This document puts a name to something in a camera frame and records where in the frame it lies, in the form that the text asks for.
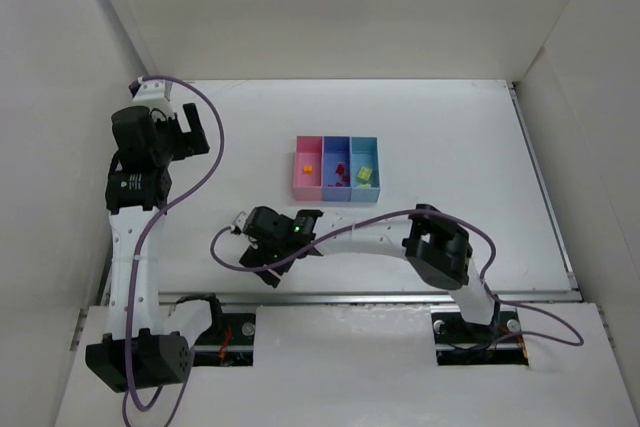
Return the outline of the yellow-green lego block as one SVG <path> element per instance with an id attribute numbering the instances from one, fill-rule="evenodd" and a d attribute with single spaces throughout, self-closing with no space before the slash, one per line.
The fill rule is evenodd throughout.
<path id="1" fill-rule="evenodd" d="M 356 179 L 359 183 L 368 184 L 371 182 L 373 174 L 374 170 L 372 167 L 362 166 L 358 171 Z"/>

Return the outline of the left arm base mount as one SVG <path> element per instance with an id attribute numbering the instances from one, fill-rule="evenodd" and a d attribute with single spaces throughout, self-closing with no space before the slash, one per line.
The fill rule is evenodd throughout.
<path id="1" fill-rule="evenodd" d="M 256 315 L 224 311 L 215 294 L 177 300 L 164 323 L 195 351 L 195 367 L 250 367 L 254 361 Z"/>

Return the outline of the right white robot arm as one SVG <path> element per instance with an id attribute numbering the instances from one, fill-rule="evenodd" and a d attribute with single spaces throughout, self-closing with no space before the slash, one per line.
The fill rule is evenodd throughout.
<path id="1" fill-rule="evenodd" d="M 232 233 L 249 240 L 240 265 L 272 286 L 308 256 L 384 256 L 408 262 L 425 284 L 447 292 L 464 322 L 489 326 L 496 316 L 496 302 L 474 264 L 468 230 L 430 205 L 360 221 L 320 210 L 300 210 L 290 218 L 259 206 L 239 214 Z"/>

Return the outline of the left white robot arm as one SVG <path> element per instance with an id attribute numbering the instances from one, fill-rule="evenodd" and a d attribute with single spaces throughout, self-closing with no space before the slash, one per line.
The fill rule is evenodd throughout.
<path id="1" fill-rule="evenodd" d="M 159 305 L 169 165 L 209 151 L 196 105 L 187 103 L 183 111 L 187 131 L 176 115 L 142 105 L 111 117 L 117 150 L 105 193 L 112 231 L 110 303 L 103 338 L 87 346 L 85 362 L 116 393 L 185 382 L 191 348 L 221 316 L 212 294 L 181 299 L 169 317 Z"/>

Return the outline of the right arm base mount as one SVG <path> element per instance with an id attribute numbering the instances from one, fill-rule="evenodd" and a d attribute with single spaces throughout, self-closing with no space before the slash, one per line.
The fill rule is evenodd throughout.
<path id="1" fill-rule="evenodd" d="M 467 323 L 459 312 L 434 312 L 431 319 L 439 366 L 529 365 L 521 336 L 496 342 L 520 330 L 514 310 L 500 311 L 487 326 Z"/>

